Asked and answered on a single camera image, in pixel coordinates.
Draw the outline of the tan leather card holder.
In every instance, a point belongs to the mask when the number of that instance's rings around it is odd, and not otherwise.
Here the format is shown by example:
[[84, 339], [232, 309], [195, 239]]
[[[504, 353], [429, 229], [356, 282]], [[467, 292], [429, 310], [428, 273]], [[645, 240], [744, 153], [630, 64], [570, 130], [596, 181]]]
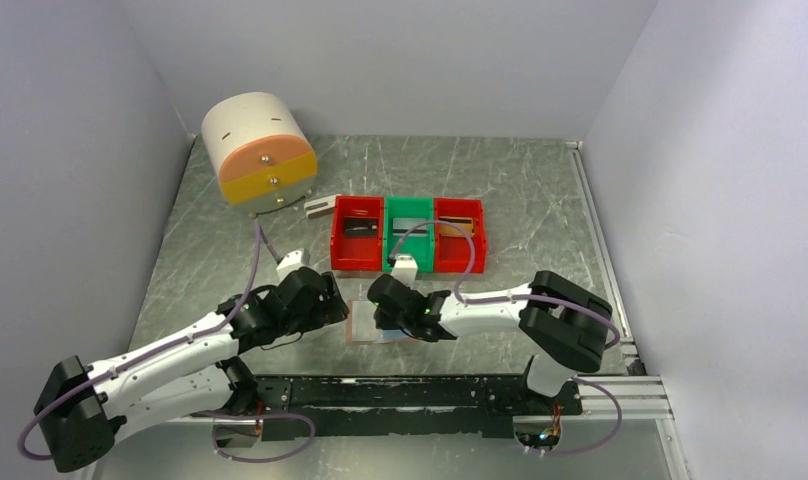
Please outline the tan leather card holder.
[[403, 342], [409, 337], [400, 330], [381, 330], [375, 325], [376, 306], [368, 300], [349, 302], [350, 313], [346, 321], [346, 340], [357, 345]]

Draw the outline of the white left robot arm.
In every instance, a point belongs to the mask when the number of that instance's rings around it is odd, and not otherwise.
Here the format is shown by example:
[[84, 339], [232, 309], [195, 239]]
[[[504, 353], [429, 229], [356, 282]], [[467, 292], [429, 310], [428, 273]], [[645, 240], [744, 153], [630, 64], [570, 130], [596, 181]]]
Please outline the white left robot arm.
[[139, 349], [90, 364], [69, 357], [53, 367], [34, 407], [44, 457], [69, 473], [167, 420], [209, 411], [261, 414], [266, 402], [241, 354], [348, 315], [333, 274], [300, 267]]

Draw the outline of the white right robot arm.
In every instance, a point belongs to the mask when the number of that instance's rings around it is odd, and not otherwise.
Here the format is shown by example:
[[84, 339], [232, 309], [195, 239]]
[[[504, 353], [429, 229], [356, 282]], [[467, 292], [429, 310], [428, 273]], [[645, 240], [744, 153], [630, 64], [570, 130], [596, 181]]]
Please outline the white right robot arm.
[[422, 294], [384, 274], [370, 286], [368, 300], [378, 329], [425, 342], [506, 331], [526, 335], [538, 351], [526, 366], [519, 398], [533, 414], [553, 406], [574, 375], [598, 372], [603, 353], [621, 340], [606, 300], [547, 270], [511, 289], [468, 294]]

